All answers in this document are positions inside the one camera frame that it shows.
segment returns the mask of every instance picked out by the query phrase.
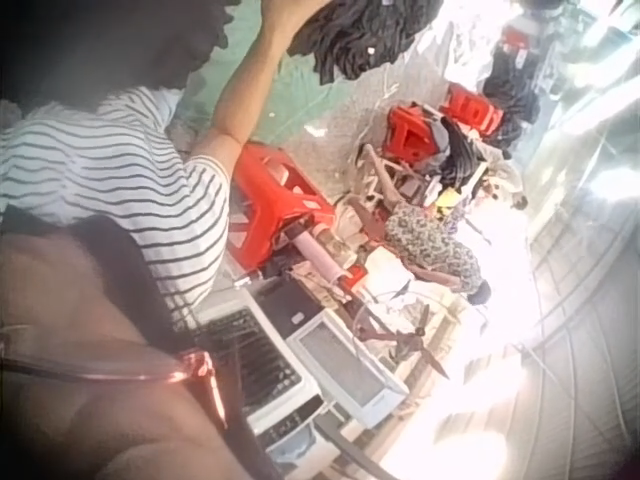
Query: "hand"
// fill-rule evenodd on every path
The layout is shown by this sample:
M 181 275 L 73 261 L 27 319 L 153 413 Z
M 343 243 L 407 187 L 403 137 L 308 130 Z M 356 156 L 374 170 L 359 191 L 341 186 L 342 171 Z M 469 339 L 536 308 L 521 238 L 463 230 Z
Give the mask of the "hand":
M 289 41 L 318 10 L 331 0 L 262 0 L 262 29 L 286 35 Z

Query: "vent grille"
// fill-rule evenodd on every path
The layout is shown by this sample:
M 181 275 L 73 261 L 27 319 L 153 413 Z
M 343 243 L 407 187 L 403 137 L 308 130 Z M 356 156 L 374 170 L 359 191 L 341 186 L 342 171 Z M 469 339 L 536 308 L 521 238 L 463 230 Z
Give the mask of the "vent grille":
M 195 334 L 196 343 L 216 352 L 238 349 L 245 415 L 260 410 L 302 382 L 250 309 L 217 318 Z

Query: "red stool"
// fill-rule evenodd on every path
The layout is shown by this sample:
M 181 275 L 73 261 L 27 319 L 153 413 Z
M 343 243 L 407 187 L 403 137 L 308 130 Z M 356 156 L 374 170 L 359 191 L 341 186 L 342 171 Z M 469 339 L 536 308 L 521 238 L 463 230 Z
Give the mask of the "red stool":
M 529 36 L 509 25 L 502 30 L 502 42 L 520 50 L 529 49 Z
M 389 111 L 388 134 L 383 152 L 408 164 L 438 153 L 428 119 L 421 107 L 394 107 Z
M 246 205 L 245 218 L 231 215 L 228 248 L 247 271 L 264 265 L 282 228 L 290 222 L 307 215 L 328 226 L 335 220 L 334 208 L 280 149 L 247 144 L 238 159 L 233 183 Z M 239 244 L 234 243 L 234 234 L 244 237 Z
M 440 107 L 448 117 L 477 130 L 483 137 L 491 135 L 500 125 L 504 112 L 493 106 L 488 98 L 452 83 L 449 101 Z

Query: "striped shirt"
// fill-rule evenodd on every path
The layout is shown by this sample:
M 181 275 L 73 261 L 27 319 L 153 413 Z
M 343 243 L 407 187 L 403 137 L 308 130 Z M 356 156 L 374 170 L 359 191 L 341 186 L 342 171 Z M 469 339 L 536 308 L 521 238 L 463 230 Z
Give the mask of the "striped shirt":
M 165 134 L 179 99 L 139 88 L 96 113 L 52 104 L 0 136 L 0 220 L 9 204 L 56 225 L 113 218 L 141 248 L 176 319 L 211 290 L 229 212 L 221 166 L 203 156 L 184 163 Z

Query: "white appliance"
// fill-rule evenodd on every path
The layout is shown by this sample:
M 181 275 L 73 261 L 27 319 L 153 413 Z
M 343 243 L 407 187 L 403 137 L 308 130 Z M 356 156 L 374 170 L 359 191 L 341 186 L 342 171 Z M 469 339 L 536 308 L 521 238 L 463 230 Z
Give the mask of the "white appliance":
M 286 340 L 336 400 L 366 428 L 373 428 L 409 395 L 407 386 L 355 339 L 331 310 L 323 310 Z
M 251 294 L 227 289 L 196 308 L 199 335 L 239 350 L 245 413 L 266 449 L 300 430 L 324 405 L 314 377 L 292 353 Z

